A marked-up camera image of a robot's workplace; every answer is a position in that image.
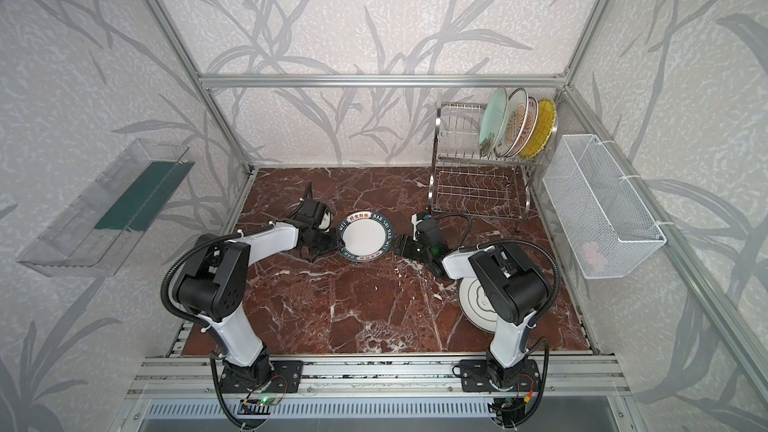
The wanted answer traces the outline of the mint green flower plate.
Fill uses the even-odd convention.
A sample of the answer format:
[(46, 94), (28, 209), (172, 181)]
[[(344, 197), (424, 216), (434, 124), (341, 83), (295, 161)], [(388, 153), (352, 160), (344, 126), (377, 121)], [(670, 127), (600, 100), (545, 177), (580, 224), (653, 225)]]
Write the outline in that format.
[(507, 118), (507, 91), (500, 87), (496, 89), (486, 104), (479, 128), (478, 147), (482, 157), (488, 157), (499, 143)]

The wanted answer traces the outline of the orange sunburst plate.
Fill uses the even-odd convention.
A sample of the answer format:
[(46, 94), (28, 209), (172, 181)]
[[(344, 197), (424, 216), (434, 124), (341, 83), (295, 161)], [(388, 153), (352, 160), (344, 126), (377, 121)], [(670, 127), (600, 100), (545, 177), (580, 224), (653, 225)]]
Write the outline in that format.
[(528, 115), (523, 127), (523, 134), (512, 150), (513, 156), (521, 155), (522, 149), (527, 145), (527, 143), (531, 139), (537, 120), (538, 120), (538, 102), (534, 97), (530, 96), (528, 98)]
[(494, 148), (496, 157), (511, 157), (522, 144), (530, 116), (529, 95), (525, 88), (513, 90), (507, 100), (508, 120)]

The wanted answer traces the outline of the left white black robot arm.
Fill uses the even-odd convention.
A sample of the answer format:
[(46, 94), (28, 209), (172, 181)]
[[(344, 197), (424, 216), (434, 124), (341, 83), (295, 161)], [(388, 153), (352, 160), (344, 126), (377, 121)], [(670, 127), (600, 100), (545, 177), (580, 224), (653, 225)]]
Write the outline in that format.
[(249, 267), (285, 251), (307, 248), (322, 256), (342, 245), (329, 207), (304, 198), (282, 221), (229, 235), (201, 235), (166, 273), (161, 301), (173, 315), (211, 333), (226, 364), (253, 372), (267, 367), (269, 359), (244, 312)]

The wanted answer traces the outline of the yellow grid plate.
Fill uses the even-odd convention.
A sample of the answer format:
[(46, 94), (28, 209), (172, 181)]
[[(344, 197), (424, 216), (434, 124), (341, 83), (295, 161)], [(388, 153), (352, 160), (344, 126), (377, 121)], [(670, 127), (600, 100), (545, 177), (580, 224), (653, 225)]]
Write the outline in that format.
[(538, 101), (538, 118), (527, 144), (520, 152), (523, 159), (532, 159), (541, 152), (552, 134), (556, 121), (556, 106), (551, 99), (543, 98)]

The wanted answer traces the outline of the green rimmed Chinese text plate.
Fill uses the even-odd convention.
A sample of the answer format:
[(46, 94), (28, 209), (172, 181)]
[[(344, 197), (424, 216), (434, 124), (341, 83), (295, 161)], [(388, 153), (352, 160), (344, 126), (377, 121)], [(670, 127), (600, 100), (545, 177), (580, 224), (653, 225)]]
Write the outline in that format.
[(340, 254), (352, 262), (370, 262), (387, 253), (394, 242), (394, 228), (382, 214), (358, 211), (337, 227), (344, 245)]

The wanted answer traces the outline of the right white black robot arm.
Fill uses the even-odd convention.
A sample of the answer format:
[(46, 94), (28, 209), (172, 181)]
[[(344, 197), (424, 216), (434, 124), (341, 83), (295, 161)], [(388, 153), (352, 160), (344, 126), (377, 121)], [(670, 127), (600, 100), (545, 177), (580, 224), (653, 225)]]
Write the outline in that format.
[(394, 253), (425, 266), (438, 279), (476, 279), (497, 314), (487, 354), (499, 371), (517, 366), (536, 322), (554, 303), (561, 275), (554, 258), (535, 243), (515, 238), (452, 248), (438, 218), (417, 222), (397, 237)]

